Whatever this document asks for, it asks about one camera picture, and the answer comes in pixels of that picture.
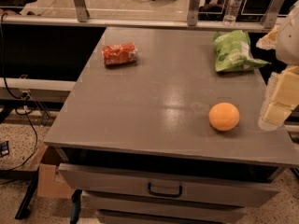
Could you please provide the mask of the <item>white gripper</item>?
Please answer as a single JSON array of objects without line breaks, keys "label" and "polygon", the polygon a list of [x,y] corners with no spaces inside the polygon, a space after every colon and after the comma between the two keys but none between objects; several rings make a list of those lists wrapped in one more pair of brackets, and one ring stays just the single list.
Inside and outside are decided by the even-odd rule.
[{"label": "white gripper", "polygon": [[294,4],[288,16],[256,43],[259,49],[276,49],[278,60],[288,64],[280,74],[268,79],[258,120],[264,131],[274,131],[283,125],[299,106],[299,4]]}]

